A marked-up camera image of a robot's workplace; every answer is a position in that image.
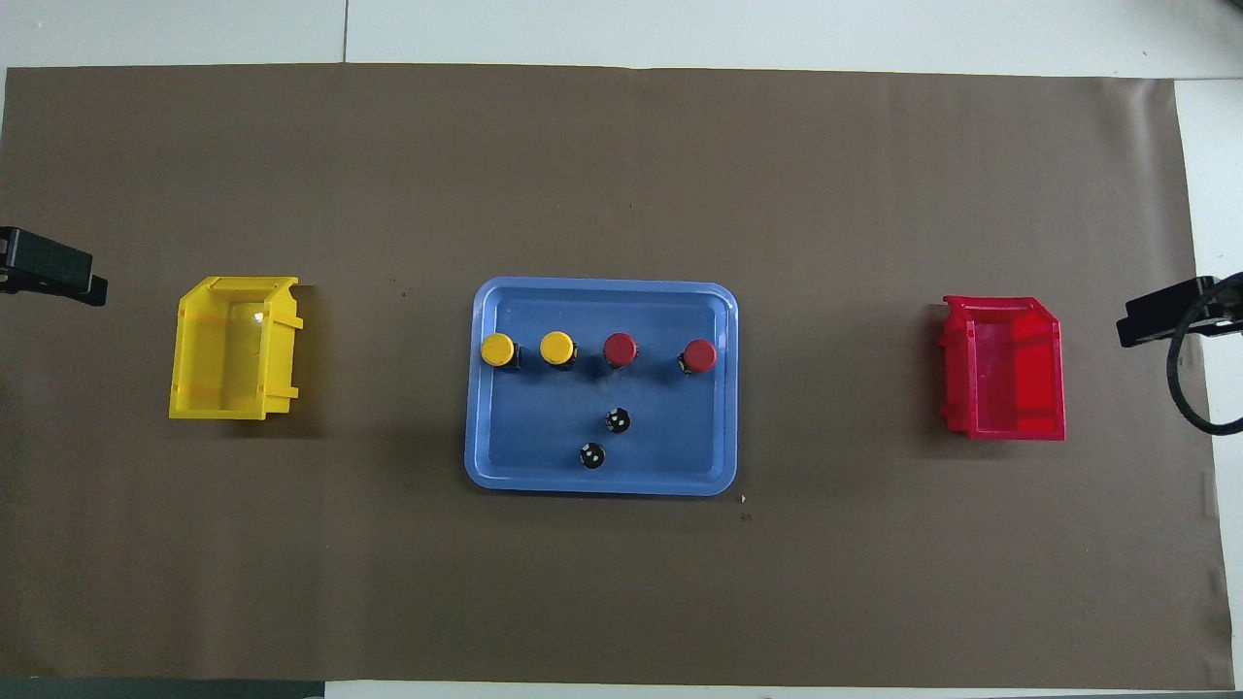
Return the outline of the blue plastic tray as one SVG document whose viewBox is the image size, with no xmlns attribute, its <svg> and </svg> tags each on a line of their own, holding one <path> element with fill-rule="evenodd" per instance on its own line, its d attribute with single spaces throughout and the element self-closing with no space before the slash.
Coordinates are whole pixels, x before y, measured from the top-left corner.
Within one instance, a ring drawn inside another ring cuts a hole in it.
<svg viewBox="0 0 1243 699">
<path fill-rule="evenodd" d="M 539 341 L 566 331 L 574 367 L 546 364 Z M 522 347 L 520 369 L 480 356 L 492 332 Z M 603 345 L 630 333 L 636 361 L 612 369 Z M 677 354 L 694 338 L 718 347 L 718 364 L 684 376 Z M 462 465 L 484 488 L 573 494 L 706 498 L 738 470 L 740 306 L 722 284 L 498 276 L 476 292 Z M 633 425 L 614 434 L 607 413 L 626 408 Z M 587 442 L 603 466 L 579 463 Z"/>
</svg>

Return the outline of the yellow plastic storage bin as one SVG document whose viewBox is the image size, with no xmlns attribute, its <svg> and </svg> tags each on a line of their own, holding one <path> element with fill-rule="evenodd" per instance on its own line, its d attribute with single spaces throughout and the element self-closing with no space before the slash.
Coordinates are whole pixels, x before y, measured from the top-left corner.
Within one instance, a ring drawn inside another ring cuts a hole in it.
<svg viewBox="0 0 1243 699">
<path fill-rule="evenodd" d="M 178 305 L 168 415 L 264 420 L 300 397 L 297 276 L 208 276 Z"/>
</svg>

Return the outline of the brown paper table mat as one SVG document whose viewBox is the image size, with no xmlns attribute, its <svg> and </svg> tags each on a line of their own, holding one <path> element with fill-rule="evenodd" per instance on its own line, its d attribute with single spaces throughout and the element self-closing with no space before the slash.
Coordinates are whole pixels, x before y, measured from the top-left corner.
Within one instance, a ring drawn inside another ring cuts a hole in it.
<svg viewBox="0 0 1243 699">
<path fill-rule="evenodd" d="M 0 224 L 111 284 L 0 299 L 0 677 L 1237 682 L 1209 438 L 1115 331 L 1195 272 L 1166 81 L 12 70 Z M 300 280 L 285 415 L 168 415 L 208 276 Z M 728 289 L 728 493 L 471 483 L 493 276 Z M 1059 318 L 1064 442 L 946 428 L 946 295 Z"/>
</svg>

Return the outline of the red plastic storage bin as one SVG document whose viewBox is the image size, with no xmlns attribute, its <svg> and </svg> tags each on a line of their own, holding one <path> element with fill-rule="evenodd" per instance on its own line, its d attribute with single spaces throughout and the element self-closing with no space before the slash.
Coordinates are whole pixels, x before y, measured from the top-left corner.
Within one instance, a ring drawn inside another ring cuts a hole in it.
<svg viewBox="0 0 1243 699">
<path fill-rule="evenodd" d="M 1059 318 L 1030 296 L 943 301 L 946 428 L 972 442 L 1064 442 Z"/>
</svg>

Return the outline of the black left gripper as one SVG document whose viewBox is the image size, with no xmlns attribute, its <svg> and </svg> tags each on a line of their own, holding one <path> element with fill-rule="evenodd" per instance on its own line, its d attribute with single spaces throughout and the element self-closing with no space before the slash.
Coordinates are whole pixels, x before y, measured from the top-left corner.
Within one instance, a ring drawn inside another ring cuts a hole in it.
<svg viewBox="0 0 1243 699">
<path fill-rule="evenodd" d="M 22 228 L 0 226 L 0 294 L 48 295 L 103 307 L 108 284 L 89 274 L 92 262 L 89 252 Z"/>
</svg>

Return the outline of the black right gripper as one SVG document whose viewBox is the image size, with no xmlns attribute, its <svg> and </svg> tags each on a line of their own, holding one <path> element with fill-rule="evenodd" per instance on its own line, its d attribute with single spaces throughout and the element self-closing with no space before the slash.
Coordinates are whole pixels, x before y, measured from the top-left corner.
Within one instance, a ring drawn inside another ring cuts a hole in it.
<svg viewBox="0 0 1243 699">
<path fill-rule="evenodd" d="M 1127 300 L 1125 313 L 1116 322 L 1119 345 L 1131 350 L 1154 340 L 1168 338 L 1197 299 L 1203 315 L 1199 335 L 1243 335 L 1243 275 L 1231 275 L 1217 284 L 1213 276 L 1195 276 Z"/>
</svg>

